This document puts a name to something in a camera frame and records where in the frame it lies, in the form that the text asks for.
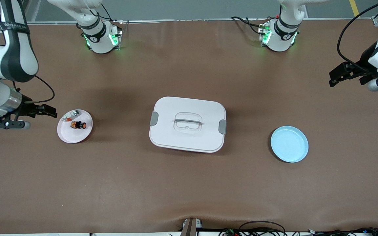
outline gray floor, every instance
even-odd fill
[[[30,0],[26,6],[26,18],[30,23],[71,22],[73,19],[46,0]],[[378,0],[355,0],[359,11]],[[277,0],[104,0],[111,17],[118,20],[204,20],[228,19],[231,16],[267,18],[279,13]],[[98,9],[107,16],[103,9]],[[373,9],[364,15],[376,15]],[[349,0],[330,0],[328,3],[307,6],[308,18],[353,18]]]

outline green led light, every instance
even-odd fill
[[[87,41],[87,46],[90,47],[90,42],[88,42],[87,36],[84,35],[84,39],[85,39],[85,41]]]
[[[296,33],[294,34],[294,36],[293,36],[293,40],[291,41],[291,45],[294,43],[295,36],[297,36],[297,32],[296,32]]]
[[[111,34],[109,34],[109,36],[110,36],[110,39],[111,39],[113,46],[116,46],[118,44],[117,37],[115,35],[111,35]]]
[[[270,30],[268,30],[267,33],[265,33],[265,35],[263,36],[263,43],[264,44],[267,44],[269,42],[269,38],[271,36],[272,32]]]

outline yellow floor line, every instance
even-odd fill
[[[354,16],[357,16],[360,12],[358,11],[355,0],[349,0],[349,3],[351,4],[351,8],[352,8],[352,12],[354,13]]]

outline white container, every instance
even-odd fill
[[[78,111],[81,113],[81,115],[75,117],[72,121],[85,122],[87,124],[86,129],[71,128],[71,121],[63,121],[62,118],[58,122],[57,133],[59,138],[65,143],[79,143],[86,139],[93,129],[93,118],[91,117],[90,113],[82,109],[78,109]]]
[[[163,148],[211,153],[224,144],[226,125],[220,103],[163,97],[151,115],[150,140]]]

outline brown table surface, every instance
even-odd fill
[[[304,21],[282,53],[231,21],[131,24],[122,50],[106,55],[89,52],[74,25],[31,26],[39,75],[56,91],[48,104],[59,117],[89,111],[95,130],[75,145],[58,138],[51,117],[0,130],[0,233],[169,231],[187,217],[204,227],[378,227],[378,92],[358,79],[328,84],[346,23]],[[371,20],[357,21],[342,50],[357,60],[377,37]],[[18,86],[35,100],[51,95],[37,79]],[[222,149],[153,145],[150,116],[165,96],[222,103]],[[299,163],[269,149],[283,125],[309,140]]]

